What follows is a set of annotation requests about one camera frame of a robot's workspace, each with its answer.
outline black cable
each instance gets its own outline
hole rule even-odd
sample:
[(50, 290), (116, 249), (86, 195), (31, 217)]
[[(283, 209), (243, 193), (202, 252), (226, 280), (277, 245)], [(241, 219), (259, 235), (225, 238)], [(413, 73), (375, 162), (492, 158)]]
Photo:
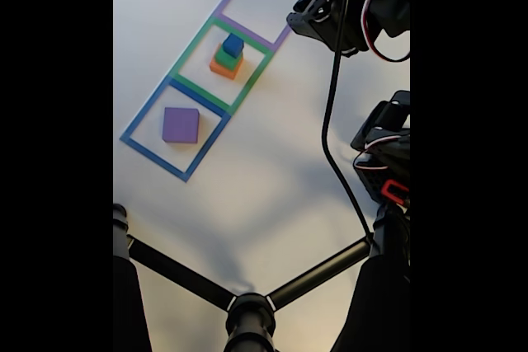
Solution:
[(327, 158), (330, 167), (332, 167), (333, 171), (336, 172), (337, 178), (345, 188), (346, 194), (348, 195), (348, 198), (350, 198), (350, 201), (352, 202), (352, 205), (354, 206), (354, 209), (357, 212), (357, 216), (360, 218), (361, 226), (363, 226), (363, 229), (365, 230), (366, 238), (370, 243), (372, 243), (372, 234), (369, 230), (368, 224), (366, 223), (365, 216), (363, 215), (363, 212), (361, 212), (360, 205), (358, 204), (354, 193), (352, 193), (352, 190), (348, 185), (345, 176), (342, 174), (341, 170), (334, 161), (332, 154), (330, 154), (330, 150), (328, 149), (328, 126), (330, 125), (330, 117), (332, 116), (333, 101), (336, 97), (337, 77), (339, 76), (339, 65), (341, 63), (342, 56), (341, 42), (343, 37), (343, 27), (345, 25), (345, 17), (348, 12), (349, 2), (350, 0), (343, 0), (341, 7), (341, 15), (339, 16), (339, 22), (337, 24), (337, 38), (335, 55), (333, 59), (332, 79), (330, 80), (330, 89), (328, 90), (327, 108), (324, 111), (323, 130), (321, 132), (321, 138), (323, 141), (324, 155)]

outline black pole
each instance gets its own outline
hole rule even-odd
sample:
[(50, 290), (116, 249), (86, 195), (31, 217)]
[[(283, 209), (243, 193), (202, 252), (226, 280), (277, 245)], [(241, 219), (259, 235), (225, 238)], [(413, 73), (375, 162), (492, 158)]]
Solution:
[(224, 352), (276, 352), (273, 308), (264, 296), (246, 293), (229, 309), (225, 329), (229, 338)]
[(395, 204), (379, 207), (369, 260), (361, 267), (351, 306), (331, 352), (410, 350), (410, 229)]
[(151, 352), (138, 273), (126, 245), (126, 211), (114, 204), (113, 217), (113, 350)]
[(366, 237), (363, 237), (334, 256), (317, 264), (311, 270), (280, 286), (277, 290), (271, 292), (268, 297), (275, 305), (276, 311), (278, 311), (355, 263), (365, 259), (368, 257), (369, 251), (370, 244)]
[(129, 248), (131, 258), (227, 312), (235, 297), (233, 293), (140, 240), (132, 238), (133, 242)]

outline black metal rod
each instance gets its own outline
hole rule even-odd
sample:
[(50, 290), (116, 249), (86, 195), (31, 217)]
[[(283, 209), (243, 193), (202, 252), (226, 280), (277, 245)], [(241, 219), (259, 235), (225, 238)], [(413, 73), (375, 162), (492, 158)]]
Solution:
[(355, 263), (365, 259), (368, 257), (369, 251), (370, 244), (366, 237), (363, 237), (322, 263), (317, 264), (311, 270), (280, 286), (277, 290), (271, 292), (268, 297), (275, 305), (276, 311), (278, 311)]
[(234, 294), (134, 238), (130, 258), (227, 312)]

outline stacked cubes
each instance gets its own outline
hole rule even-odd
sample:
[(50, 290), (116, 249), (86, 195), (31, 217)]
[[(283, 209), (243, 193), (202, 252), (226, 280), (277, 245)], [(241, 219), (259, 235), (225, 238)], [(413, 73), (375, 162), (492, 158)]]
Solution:
[(212, 72), (234, 80), (242, 65), (244, 42), (238, 36), (230, 34), (216, 49), (209, 67)]

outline purple cube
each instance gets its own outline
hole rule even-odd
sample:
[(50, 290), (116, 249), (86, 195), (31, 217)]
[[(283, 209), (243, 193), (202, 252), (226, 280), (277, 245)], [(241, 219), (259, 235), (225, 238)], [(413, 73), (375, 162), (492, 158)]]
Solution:
[(198, 142), (198, 109), (166, 107), (163, 117), (162, 139), (168, 143)]

